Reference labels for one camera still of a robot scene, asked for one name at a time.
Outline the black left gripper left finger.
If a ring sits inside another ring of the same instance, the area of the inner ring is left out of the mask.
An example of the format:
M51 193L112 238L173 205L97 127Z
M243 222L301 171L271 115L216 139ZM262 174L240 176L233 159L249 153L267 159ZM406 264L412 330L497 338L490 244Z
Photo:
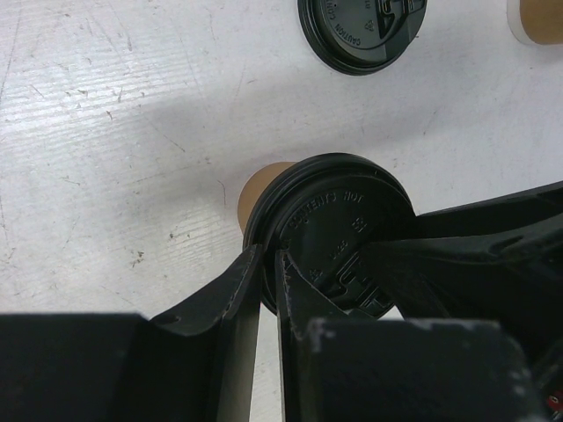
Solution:
M4 314L4 421L246 421L262 250L150 319Z

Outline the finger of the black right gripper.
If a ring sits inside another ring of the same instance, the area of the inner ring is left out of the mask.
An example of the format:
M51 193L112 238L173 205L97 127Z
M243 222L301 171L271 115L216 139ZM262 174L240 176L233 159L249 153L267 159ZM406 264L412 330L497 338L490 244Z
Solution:
M529 361L562 339L562 184L418 215L361 249L405 318L492 320Z

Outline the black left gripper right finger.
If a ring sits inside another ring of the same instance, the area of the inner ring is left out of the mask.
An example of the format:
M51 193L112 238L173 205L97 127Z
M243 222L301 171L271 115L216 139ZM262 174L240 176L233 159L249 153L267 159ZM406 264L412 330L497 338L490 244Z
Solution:
M548 421L523 349L493 322L341 312L275 258L287 421Z

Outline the black plastic cup lid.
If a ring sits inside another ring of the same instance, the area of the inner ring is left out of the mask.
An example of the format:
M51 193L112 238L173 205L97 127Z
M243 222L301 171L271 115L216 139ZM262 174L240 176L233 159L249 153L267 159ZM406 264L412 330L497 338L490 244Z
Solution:
M287 251L303 278L346 313L380 318L393 306L362 261L365 244L412 233L403 186L370 160L344 153L304 159L261 194L245 228L245 246L261 244L262 303L272 313L274 258Z

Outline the brown paper coffee cup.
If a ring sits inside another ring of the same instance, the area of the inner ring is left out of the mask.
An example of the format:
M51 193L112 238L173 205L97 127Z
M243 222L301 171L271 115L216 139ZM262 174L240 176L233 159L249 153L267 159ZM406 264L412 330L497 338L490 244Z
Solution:
M261 194L284 171L295 162L279 162L269 164L256 171L245 183L238 198L238 225L245 233L246 225Z

